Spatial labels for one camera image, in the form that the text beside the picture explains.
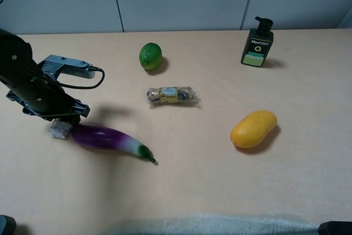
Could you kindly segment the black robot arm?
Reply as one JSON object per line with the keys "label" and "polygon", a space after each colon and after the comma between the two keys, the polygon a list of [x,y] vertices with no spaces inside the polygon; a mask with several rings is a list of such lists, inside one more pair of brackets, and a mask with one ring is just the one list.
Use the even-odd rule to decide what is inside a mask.
{"label": "black robot arm", "polygon": [[61,73],[93,78],[90,64],[68,57],[50,55],[40,63],[32,48],[19,36],[1,30],[1,83],[8,87],[7,98],[23,107],[23,113],[47,121],[61,119],[71,124],[87,117],[90,108],[68,95],[57,78]]}

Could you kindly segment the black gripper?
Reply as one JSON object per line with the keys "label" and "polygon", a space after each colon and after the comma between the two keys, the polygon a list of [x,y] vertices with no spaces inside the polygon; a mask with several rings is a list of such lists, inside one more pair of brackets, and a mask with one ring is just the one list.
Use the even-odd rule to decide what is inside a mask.
{"label": "black gripper", "polygon": [[6,82],[9,92],[6,97],[23,107],[22,113],[44,120],[67,119],[71,126],[80,123],[80,117],[90,113],[88,105],[69,96],[55,85],[36,82],[15,85]]}

